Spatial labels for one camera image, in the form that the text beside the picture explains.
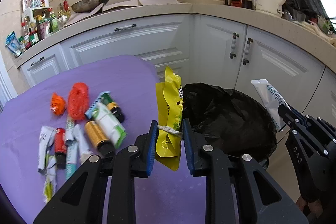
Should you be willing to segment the large white tube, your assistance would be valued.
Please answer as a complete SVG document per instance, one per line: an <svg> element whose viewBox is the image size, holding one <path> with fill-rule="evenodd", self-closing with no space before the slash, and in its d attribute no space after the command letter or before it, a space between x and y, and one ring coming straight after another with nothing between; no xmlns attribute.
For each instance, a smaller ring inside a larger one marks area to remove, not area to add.
<svg viewBox="0 0 336 224"><path fill-rule="evenodd" d="M268 82L268 80L251 80L251 84L256 89L264 107L270 114L272 121L276 126L276 130L278 132L282 131L285 127L285 122L278 114L278 107L280 105L284 105L290 109L290 106L287 104L286 100L284 100L282 95Z"/></svg>

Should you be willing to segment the yellow white wrapper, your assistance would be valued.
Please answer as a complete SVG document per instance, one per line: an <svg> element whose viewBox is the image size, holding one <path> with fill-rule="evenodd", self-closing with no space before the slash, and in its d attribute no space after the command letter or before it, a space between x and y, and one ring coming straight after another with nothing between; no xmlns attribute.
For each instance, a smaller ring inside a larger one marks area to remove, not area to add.
<svg viewBox="0 0 336 224"><path fill-rule="evenodd" d="M56 157L47 155L46 180L43 187L44 202L48 203L56 193Z"/></svg>

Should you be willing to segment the yellow snack bag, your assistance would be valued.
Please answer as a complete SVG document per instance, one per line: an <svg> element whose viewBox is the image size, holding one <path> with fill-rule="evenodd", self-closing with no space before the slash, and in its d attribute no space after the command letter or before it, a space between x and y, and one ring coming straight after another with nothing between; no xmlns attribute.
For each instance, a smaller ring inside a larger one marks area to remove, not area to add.
<svg viewBox="0 0 336 224"><path fill-rule="evenodd" d="M165 68L165 80L156 86L158 106L158 138L155 159L167 168L179 169L183 114L182 79L170 67Z"/></svg>

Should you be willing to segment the white wrapper strip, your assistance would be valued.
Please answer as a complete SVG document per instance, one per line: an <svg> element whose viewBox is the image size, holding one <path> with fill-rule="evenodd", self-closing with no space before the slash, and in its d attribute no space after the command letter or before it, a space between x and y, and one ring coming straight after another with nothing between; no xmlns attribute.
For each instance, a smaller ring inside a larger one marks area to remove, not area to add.
<svg viewBox="0 0 336 224"><path fill-rule="evenodd" d="M83 164L91 155L92 151L89 148L87 140L82 132L80 125L76 124L73 128L73 136L78 142L80 162Z"/></svg>

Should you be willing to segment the black trash bag bin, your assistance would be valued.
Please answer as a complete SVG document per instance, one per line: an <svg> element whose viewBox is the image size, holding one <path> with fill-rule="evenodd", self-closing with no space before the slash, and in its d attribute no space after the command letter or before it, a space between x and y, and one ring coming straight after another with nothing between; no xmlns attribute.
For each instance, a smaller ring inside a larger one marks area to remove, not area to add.
<svg viewBox="0 0 336 224"><path fill-rule="evenodd" d="M205 83L185 85L183 99L183 118L207 143L227 155L247 153L268 168L277 130L264 106L237 90Z"/></svg>

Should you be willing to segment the white kitchen cabinets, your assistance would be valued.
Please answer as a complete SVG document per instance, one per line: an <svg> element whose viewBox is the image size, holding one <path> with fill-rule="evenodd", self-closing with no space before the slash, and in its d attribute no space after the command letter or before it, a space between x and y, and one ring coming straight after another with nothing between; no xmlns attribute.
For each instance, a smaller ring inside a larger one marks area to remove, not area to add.
<svg viewBox="0 0 336 224"><path fill-rule="evenodd" d="M237 89L258 99L251 81L268 80L297 110L335 124L335 39L316 26L266 14L233 19L200 13L124 20L105 14L43 39L15 61L30 86L80 65L118 55L165 67L184 84Z"/></svg>

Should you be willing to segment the white teal tube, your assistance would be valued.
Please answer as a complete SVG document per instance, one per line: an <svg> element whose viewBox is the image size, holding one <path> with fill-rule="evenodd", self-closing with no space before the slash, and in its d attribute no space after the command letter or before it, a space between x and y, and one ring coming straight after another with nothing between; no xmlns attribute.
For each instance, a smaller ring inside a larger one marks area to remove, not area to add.
<svg viewBox="0 0 336 224"><path fill-rule="evenodd" d="M78 152L78 143L73 141L67 147L66 155L66 180L68 180L77 169L77 152Z"/></svg>

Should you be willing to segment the gold tube black cap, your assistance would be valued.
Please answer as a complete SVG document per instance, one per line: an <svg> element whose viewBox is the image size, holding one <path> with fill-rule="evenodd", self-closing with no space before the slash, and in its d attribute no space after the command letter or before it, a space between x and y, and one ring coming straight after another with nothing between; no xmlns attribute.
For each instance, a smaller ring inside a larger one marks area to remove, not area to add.
<svg viewBox="0 0 336 224"><path fill-rule="evenodd" d="M88 121L84 129L92 145L104 158L115 155L114 145L95 121Z"/></svg>

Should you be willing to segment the red tube black cap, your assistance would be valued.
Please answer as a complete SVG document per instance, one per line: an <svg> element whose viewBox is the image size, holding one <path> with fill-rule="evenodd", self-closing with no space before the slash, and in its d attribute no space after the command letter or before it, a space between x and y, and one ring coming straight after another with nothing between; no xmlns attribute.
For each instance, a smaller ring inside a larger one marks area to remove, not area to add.
<svg viewBox="0 0 336 224"><path fill-rule="evenodd" d="M65 129L57 128L54 137L54 151L56 157L56 165L59 169L66 168L67 147L65 144Z"/></svg>

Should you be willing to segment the white folded wrapper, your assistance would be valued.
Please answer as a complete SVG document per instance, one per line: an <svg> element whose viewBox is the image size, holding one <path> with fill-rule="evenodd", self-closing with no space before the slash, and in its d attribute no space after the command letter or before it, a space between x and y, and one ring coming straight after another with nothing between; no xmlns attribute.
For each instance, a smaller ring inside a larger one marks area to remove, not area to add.
<svg viewBox="0 0 336 224"><path fill-rule="evenodd" d="M39 151L38 151L38 172L46 174L48 163L46 162L47 151L54 143L56 128L42 126L39 135Z"/></svg>

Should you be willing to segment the white green package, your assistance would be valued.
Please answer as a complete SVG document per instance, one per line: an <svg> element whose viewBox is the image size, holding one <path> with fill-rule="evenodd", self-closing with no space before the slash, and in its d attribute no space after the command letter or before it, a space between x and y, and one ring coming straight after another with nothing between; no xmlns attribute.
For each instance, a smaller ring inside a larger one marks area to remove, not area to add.
<svg viewBox="0 0 336 224"><path fill-rule="evenodd" d="M92 117L115 148L119 148L126 137L126 131L118 119L101 102L93 110Z"/></svg>

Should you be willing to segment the light blue wrapper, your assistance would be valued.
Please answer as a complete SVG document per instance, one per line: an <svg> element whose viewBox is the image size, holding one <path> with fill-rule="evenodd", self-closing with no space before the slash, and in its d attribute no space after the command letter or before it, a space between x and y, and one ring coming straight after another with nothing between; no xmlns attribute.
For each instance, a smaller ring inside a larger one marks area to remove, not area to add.
<svg viewBox="0 0 336 224"><path fill-rule="evenodd" d="M97 103L101 102L102 97L103 97L104 94L108 94L109 95L110 91L101 92L98 95L98 97L94 100L94 102L90 105L90 107L88 108L88 110L84 114L87 119L91 119L92 118L93 110L95 109Z"/></svg>

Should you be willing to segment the small orange plastic bag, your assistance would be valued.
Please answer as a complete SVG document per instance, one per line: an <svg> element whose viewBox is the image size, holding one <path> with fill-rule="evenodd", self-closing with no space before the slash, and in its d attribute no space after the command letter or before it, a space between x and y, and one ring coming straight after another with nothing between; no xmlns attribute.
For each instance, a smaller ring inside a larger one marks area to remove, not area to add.
<svg viewBox="0 0 336 224"><path fill-rule="evenodd" d="M63 115L65 110L66 110L66 102L64 98L56 93L53 93L51 98L51 111L55 115Z"/></svg>

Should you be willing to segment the large red-orange plastic bag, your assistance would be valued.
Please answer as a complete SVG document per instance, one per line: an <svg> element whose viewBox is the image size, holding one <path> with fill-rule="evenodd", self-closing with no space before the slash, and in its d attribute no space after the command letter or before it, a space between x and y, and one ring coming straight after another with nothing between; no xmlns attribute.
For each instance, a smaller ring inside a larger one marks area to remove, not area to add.
<svg viewBox="0 0 336 224"><path fill-rule="evenodd" d="M73 120L85 119L89 108L88 86L85 83L75 83L68 95L68 114Z"/></svg>

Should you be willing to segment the green black-capped tube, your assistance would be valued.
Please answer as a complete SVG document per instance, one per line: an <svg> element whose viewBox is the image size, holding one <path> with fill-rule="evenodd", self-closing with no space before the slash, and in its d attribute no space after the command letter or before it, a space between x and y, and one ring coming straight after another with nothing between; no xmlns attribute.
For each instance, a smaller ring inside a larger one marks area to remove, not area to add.
<svg viewBox="0 0 336 224"><path fill-rule="evenodd" d="M109 109L109 111L118 119L120 123L124 122L125 116L120 106L112 99L109 93L102 94L101 102Z"/></svg>

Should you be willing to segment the red lid jar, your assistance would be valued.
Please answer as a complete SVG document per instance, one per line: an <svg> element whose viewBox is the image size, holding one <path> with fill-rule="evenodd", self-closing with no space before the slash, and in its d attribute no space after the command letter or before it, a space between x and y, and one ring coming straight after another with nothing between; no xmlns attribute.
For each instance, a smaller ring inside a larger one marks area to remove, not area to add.
<svg viewBox="0 0 336 224"><path fill-rule="evenodd" d="M39 36L37 31L32 31L29 33L29 41L32 46L39 42Z"/></svg>

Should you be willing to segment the blue white snack pack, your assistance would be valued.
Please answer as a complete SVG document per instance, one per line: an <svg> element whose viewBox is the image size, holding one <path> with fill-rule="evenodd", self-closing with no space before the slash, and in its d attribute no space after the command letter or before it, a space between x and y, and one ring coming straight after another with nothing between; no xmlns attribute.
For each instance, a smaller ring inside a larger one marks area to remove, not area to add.
<svg viewBox="0 0 336 224"><path fill-rule="evenodd" d="M15 57L19 57L21 55L21 46L14 31L7 36L5 45L15 55Z"/></svg>

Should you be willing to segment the green bottle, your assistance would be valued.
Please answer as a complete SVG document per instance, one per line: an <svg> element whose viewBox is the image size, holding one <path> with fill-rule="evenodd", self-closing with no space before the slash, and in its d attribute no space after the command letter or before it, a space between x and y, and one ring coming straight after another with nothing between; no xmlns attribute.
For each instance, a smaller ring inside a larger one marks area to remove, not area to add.
<svg viewBox="0 0 336 224"><path fill-rule="evenodd" d="M54 12L50 13L50 19L51 19L51 30L52 33L54 34L59 30L57 16Z"/></svg>

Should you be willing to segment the white cloth on counter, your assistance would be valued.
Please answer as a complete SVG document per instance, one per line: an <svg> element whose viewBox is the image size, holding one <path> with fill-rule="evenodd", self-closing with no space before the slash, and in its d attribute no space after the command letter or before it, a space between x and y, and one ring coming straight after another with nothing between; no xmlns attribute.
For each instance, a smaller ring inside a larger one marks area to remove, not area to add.
<svg viewBox="0 0 336 224"><path fill-rule="evenodd" d="M104 5L103 3L94 8L91 12L73 12L70 16L70 19L64 25L65 27L75 24L85 18L89 18L90 16L94 16L99 12L106 12L110 10L120 10L127 9L139 6L147 6L147 5L167 5L167 4L179 4L177 0L129 0L123 2L117 2L110 5Z"/></svg>

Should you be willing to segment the white spice rack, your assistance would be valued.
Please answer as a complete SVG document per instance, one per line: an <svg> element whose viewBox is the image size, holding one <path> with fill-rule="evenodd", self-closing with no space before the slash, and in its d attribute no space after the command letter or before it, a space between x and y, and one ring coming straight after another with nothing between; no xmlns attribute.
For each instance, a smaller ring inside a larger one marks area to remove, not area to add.
<svg viewBox="0 0 336 224"><path fill-rule="evenodd" d="M30 32L37 31L40 42L52 34L50 19L52 11L50 7L38 7L28 8L22 13L22 24L25 26L28 37Z"/></svg>

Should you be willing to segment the cooking oil bottle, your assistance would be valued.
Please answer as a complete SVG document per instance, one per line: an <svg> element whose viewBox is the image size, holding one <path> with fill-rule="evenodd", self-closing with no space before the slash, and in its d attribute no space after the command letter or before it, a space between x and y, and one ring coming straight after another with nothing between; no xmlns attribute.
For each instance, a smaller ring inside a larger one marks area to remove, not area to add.
<svg viewBox="0 0 336 224"><path fill-rule="evenodd" d="M71 17L71 10L68 5L67 0L59 0L58 4L58 16L62 18L63 24L65 25Z"/></svg>

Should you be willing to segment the metal wok pan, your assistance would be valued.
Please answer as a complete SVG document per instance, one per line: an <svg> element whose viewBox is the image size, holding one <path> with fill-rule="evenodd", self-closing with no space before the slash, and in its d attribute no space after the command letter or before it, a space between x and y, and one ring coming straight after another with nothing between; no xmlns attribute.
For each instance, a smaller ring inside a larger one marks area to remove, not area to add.
<svg viewBox="0 0 336 224"><path fill-rule="evenodd" d="M71 6L75 13L91 12L100 4L106 5L109 0L81 0Z"/></svg>

